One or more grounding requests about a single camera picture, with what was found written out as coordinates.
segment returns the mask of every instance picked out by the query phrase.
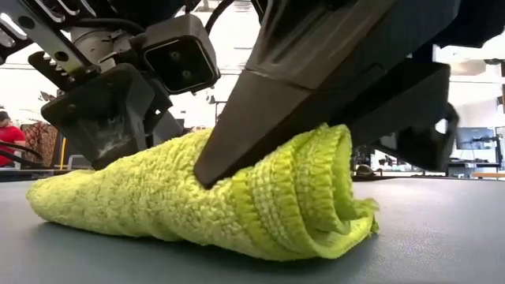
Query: equipment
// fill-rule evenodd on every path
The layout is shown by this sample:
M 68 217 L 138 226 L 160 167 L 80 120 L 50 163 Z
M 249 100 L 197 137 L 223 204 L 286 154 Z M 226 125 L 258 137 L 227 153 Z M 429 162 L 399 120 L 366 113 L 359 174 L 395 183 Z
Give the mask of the equipment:
M 198 2 L 0 0 L 28 35 L 3 27 L 16 44 L 0 56 L 30 40 L 50 55 L 29 58 L 65 93 L 42 114 L 102 169 L 182 135 L 169 95 L 219 79 L 208 33 L 232 1 L 206 28 L 189 13 Z M 346 124 L 355 146 L 442 170 L 458 116 L 447 103 L 450 68 L 432 61 L 433 47 L 481 47 L 505 25 L 503 0 L 252 3 L 260 34 L 194 169 L 208 188 L 324 122 Z M 442 119 L 444 134 L 434 126 Z

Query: red shirt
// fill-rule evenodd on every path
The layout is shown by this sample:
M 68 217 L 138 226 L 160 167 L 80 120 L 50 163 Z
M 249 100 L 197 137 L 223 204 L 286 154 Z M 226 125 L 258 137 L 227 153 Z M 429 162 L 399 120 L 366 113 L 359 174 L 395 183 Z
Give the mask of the red shirt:
M 2 127 L 0 128 L 0 140 L 6 143 L 14 144 L 15 141 L 24 141 L 24 133 L 16 126 L 10 125 Z M 14 154 L 16 151 L 6 146 L 0 146 L 0 150 L 7 151 L 11 154 Z M 0 166 L 5 166 L 10 162 L 12 162 L 11 159 L 0 155 Z

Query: towel fold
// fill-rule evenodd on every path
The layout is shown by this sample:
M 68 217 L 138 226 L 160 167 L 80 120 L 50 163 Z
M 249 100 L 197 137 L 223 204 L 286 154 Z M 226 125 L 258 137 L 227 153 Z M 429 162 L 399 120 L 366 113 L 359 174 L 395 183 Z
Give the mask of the towel fold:
M 187 240 L 266 260 L 334 259 L 377 225 L 355 200 L 350 133 L 323 125 L 204 189 L 193 165 L 211 130 L 173 139 L 100 171 L 37 181 L 27 198 L 50 222 L 101 234 Z

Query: microfiber towel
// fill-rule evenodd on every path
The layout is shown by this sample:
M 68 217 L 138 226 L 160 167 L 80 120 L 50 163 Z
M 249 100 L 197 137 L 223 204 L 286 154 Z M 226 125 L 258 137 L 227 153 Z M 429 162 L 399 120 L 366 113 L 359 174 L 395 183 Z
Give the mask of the microfiber towel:
M 373 200 L 355 200 L 350 132 L 323 125 L 204 189 L 193 165 L 211 130 L 37 181 L 42 219 L 96 233 L 187 240 L 266 260 L 335 259 L 376 232 Z

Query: folded towel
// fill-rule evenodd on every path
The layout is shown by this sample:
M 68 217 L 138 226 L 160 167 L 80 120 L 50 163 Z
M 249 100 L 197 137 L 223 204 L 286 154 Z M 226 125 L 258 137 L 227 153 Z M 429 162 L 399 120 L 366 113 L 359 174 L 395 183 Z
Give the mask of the folded towel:
M 266 260 L 334 259 L 377 230 L 375 202 L 353 198 L 347 127 L 302 133 L 206 190 L 193 165 L 209 135 L 37 181 L 28 201 L 42 219 L 82 230 L 187 240 Z

